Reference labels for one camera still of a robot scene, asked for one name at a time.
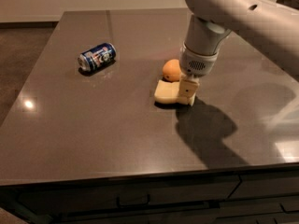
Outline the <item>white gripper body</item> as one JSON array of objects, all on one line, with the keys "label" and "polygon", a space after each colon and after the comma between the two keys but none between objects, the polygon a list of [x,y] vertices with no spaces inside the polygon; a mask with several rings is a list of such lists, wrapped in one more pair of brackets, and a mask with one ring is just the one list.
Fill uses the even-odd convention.
[{"label": "white gripper body", "polygon": [[206,76],[212,70],[218,55],[219,53],[217,51],[210,49],[204,44],[192,47],[184,43],[179,55],[181,71],[187,76]]}]

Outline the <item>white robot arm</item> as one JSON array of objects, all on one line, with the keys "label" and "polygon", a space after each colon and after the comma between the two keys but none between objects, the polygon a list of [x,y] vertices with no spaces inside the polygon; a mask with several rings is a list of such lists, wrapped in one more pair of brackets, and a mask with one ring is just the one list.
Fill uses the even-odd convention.
[{"label": "white robot arm", "polygon": [[299,13],[268,0],[185,0],[192,12],[180,52],[182,79],[198,83],[210,73],[231,32],[299,77]]}]

